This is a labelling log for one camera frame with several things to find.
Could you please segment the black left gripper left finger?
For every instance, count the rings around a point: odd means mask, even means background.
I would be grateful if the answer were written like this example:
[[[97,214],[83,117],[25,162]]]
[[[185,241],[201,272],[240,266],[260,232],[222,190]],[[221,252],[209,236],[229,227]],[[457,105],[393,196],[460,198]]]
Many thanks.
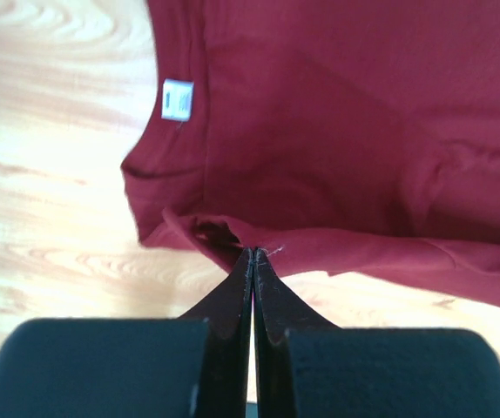
[[[253,251],[175,319],[29,320],[0,348],[0,417],[242,417]]]

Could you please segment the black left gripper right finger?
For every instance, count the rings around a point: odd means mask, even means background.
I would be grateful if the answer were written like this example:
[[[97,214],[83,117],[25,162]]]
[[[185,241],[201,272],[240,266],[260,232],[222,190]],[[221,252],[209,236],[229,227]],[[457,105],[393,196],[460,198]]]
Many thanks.
[[[338,327],[253,255],[261,417],[500,417],[500,360],[461,328]]]

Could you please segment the dark red t shirt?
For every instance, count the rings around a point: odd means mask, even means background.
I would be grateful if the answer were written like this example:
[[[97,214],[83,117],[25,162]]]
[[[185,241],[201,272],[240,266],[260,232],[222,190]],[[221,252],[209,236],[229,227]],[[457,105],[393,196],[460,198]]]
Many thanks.
[[[151,1],[146,247],[500,307],[500,1]]]

